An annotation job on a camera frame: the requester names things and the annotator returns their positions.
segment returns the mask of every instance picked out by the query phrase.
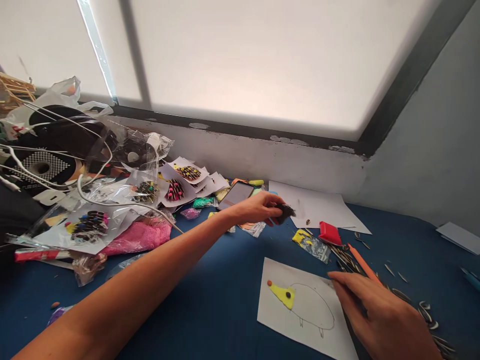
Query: forearm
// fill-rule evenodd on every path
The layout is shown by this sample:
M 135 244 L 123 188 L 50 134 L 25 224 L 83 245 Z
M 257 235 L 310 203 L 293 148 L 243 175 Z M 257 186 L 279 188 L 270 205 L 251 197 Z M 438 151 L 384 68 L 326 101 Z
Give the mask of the forearm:
M 114 358 L 182 277 L 231 226 L 224 210 L 137 260 L 49 326 L 17 356 Z M 69 336 L 72 341 L 59 340 Z

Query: drawing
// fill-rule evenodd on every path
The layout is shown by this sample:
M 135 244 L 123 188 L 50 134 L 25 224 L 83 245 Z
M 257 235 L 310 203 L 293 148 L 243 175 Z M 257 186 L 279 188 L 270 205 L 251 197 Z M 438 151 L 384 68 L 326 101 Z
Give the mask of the drawing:
M 324 331 L 333 330 L 335 327 L 332 310 L 314 288 L 301 283 L 294 283 L 288 288 L 282 288 L 270 280 L 267 281 L 267 285 L 283 305 L 298 316 L 300 327 L 304 327 L 304 322 L 312 324 L 318 328 L 322 338 Z

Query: pencil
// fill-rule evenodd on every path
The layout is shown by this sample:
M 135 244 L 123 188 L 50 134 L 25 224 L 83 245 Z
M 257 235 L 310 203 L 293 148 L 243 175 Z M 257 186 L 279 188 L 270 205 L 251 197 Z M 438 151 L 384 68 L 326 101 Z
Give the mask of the pencil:
M 375 275 L 373 270 L 370 268 L 370 266 L 367 265 L 367 262 L 364 260 L 364 258 L 359 254 L 359 252 L 350 244 L 348 244 L 348 247 L 350 248 L 351 253 L 353 254 L 353 257 L 355 260 L 360 264 L 361 268 L 365 272 L 365 274 L 374 282 L 376 282 L 378 285 L 380 285 L 383 288 L 383 284 L 380 282 L 379 278 Z

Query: smartphone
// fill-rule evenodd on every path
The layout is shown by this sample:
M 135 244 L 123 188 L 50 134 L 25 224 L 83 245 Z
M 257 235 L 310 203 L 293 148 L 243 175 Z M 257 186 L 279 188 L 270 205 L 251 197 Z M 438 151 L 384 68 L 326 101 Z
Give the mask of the smartphone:
M 225 210 L 245 199 L 248 199 L 254 192 L 254 189 L 255 188 L 252 185 L 248 185 L 240 181 L 236 182 L 230 191 L 225 195 L 225 197 L 220 201 L 217 209 Z

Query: pink mesh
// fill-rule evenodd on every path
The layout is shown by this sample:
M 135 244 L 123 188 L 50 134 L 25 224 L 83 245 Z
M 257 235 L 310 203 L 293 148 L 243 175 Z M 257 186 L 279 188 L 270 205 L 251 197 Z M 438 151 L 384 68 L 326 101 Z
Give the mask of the pink mesh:
M 143 222 L 134 222 L 100 251 L 100 254 L 111 256 L 152 250 L 170 240 L 171 231 L 172 225 L 166 221 L 159 222 L 154 226 L 146 225 Z

